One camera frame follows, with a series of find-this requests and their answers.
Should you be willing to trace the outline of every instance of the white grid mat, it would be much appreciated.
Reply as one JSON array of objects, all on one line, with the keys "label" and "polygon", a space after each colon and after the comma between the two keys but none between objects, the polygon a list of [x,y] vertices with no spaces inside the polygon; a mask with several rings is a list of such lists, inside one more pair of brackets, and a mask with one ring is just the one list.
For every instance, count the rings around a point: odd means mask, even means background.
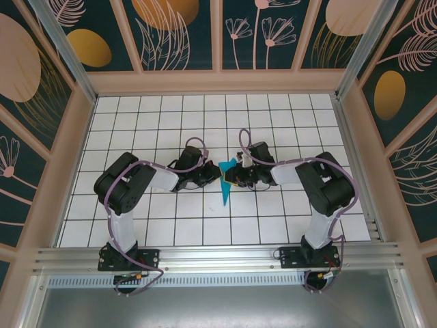
[{"label": "white grid mat", "polygon": [[[217,165],[240,151],[241,128],[250,129],[253,143],[265,141],[278,161],[328,151],[351,172],[328,94],[99,98],[58,245],[106,243],[106,213],[93,185],[124,152],[168,165],[196,136],[205,140]],[[224,206],[216,180],[179,193],[147,189],[134,219],[140,246],[298,243],[311,209],[301,185],[257,192],[232,187]],[[359,203],[342,216],[333,235],[341,233],[346,241],[370,240]]]}]

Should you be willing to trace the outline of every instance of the vent slot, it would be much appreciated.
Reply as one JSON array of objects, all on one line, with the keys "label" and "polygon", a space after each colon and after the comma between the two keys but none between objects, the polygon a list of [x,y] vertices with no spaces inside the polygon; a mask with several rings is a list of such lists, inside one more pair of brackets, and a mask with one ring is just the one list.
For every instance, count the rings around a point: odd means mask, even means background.
[{"label": "vent slot", "polygon": [[[155,276],[144,277],[140,282],[131,281],[120,288],[148,284]],[[52,276],[49,288],[113,288],[113,275]],[[303,284],[304,273],[220,273],[187,274],[168,273],[154,283],[154,287],[225,287],[225,286],[282,286]]]}]

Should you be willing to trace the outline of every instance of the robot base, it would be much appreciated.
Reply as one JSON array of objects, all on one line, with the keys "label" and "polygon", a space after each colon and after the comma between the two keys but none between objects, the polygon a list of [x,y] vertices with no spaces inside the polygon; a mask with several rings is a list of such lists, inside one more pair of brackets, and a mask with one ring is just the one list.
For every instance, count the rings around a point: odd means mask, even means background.
[{"label": "robot base", "polygon": [[[159,249],[138,249],[138,243],[126,254],[137,262],[158,268]],[[141,267],[125,259],[114,247],[107,243],[106,249],[99,251],[98,271],[143,271]]]},{"label": "robot base", "polygon": [[328,259],[336,266],[340,265],[338,249],[332,246],[332,243],[321,249],[313,250],[311,256],[308,256],[308,252],[303,246],[280,247],[279,257],[282,269],[328,269]]}]

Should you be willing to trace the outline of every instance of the blue triangle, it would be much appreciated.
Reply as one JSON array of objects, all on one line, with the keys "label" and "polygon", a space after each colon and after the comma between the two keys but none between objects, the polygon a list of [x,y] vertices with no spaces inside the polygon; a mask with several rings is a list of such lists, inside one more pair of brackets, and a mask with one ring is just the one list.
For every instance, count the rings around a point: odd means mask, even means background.
[{"label": "blue triangle", "polygon": [[221,193],[223,195],[223,204],[226,205],[227,198],[229,197],[229,194],[231,193],[231,184],[223,180],[223,176],[225,175],[225,172],[230,169],[231,167],[234,167],[237,165],[237,160],[232,159],[229,162],[220,162],[218,164],[218,167],[220,167],[222,176],[220,177],[220,184],[221,184]]}]

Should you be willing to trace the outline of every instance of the floral wallpaper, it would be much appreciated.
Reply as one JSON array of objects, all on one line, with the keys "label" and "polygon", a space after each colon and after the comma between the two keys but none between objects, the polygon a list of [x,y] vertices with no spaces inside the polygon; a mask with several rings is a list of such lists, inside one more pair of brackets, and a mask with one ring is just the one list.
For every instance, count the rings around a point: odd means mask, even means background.
[{"label": "floral wallpaper", "polygon": [[346,68],[380,0],[322,0],[301,68]]},{"label": "floral wallpaper", "polygon": [[437,0],[410,8],[363,86],[385,146],[436,96]]},{"label": "floral wallpaper", "polygon": [[[27,0],[26,4],[35,15]],[[133,70],[110,1],[47,0],[47,4],[86,71]]]},{"label": "floral wallpaper", "polygon": [[0,122],[0,243],[17,246],[45,165]]},{"label": "floral wallpaper", "polygon": [[0,105],[50,150],[71,89],[12,0],[0,2],[0,31]]},{"label": "floral wallpaper", "polygon": [[432,277],[437,284],[437,255],[430,256],[427,259],[429,269],[431,270]]},{"label": "floral wallpaper", "polygon": [[420,242],[437,240],[437,114],[390,162]]},{"label": "floral wallpaper", "polygon": [[5,282],[6,273],[8,273],[9,265],[9,262],[0,261],[0,292],[3,282]]},{"label": "floral wallpaper", "polygon": [[383,41],[383,39],[385,38],[385,35],[387,34],[387,31],[390,29],[391,25],[393,24],[393,21],[395,20],[397,14],[399,14],[399,11],[401,10],[401,8],[404,4],[405,4],[405,0],[398,0],[396,7],[395,7],[395,10],[393,10],[393,13],[390,15],[388,23],[385,25],[385,28],[382,31],[380,37],[376,40],[376,43],[373,46],[370,54],[367,56],[365,63],[363,64],[363,66],[361,66],[361,69],[358,72],[358,75],[357,75],[358,80],[361,80],[361,77],[362,77],[364,71],[366,71],[370,61],[372,60],[373,56],[375,55],[375,52],[378,50],[381,42]]},{"label": "floral wallpaper", "polygon": [[209,0],[123,0],[141,65],[149,70],[211,70]]},{"label": "floral wallpaper", "polygon": [[290,69],[308,3],[224,0],[223,69]]}]

